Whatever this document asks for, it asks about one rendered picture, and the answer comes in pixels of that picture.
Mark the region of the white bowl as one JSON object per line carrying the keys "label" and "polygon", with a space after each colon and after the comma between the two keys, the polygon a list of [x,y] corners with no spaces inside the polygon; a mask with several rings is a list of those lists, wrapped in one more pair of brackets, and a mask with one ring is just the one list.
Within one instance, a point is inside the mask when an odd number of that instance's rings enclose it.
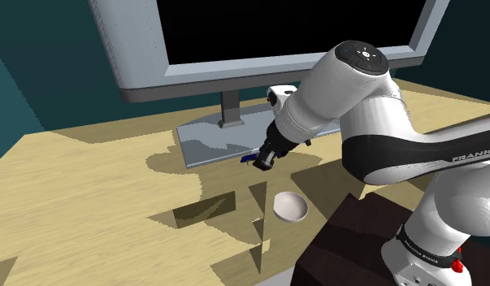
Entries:
{"label": "white bowl", "polygon": [[273,211],[286,223],[302,221],[309,212],[306,200],[294,192],[281,192],[274,196]]}

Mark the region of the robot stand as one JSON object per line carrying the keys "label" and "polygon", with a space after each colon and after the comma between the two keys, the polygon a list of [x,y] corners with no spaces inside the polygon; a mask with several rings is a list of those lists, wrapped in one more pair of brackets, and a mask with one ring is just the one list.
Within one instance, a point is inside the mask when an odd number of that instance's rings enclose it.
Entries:
{"label": "robot stand", "polygon": [[397,286],[381,257],[411,211],[377,194],[349,194],[296,262],[290,286]]}

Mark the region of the grey flat screen monitor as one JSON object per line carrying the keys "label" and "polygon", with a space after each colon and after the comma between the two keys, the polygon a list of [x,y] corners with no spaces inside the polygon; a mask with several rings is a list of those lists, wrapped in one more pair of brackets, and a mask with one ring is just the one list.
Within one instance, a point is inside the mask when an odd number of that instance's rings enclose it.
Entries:
{"label": "grey flat screen monitor", "polygon": [[273,120],[265,104],[239,106],[239,90],[301,80],[320,53],[171,64],[154,0],[89,0],[122,99],[150,102],[220,94],[221,112],[177,127],[186,167],[258,151]]}

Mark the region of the light wooden desk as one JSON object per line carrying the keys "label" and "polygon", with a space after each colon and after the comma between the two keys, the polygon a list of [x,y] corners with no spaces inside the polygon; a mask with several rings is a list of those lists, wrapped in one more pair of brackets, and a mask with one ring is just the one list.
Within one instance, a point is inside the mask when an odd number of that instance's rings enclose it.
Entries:
{"label": "light wooden desk", "polygon": [[[337,134],[271,171],[187,168],[177,126],[216,106],[23,136],[0,159],[0,286],[254,286],[292,267],[348,194],[407,209],[430,182],[361,184]],[[307,216],[286,223],[274,196]]]}

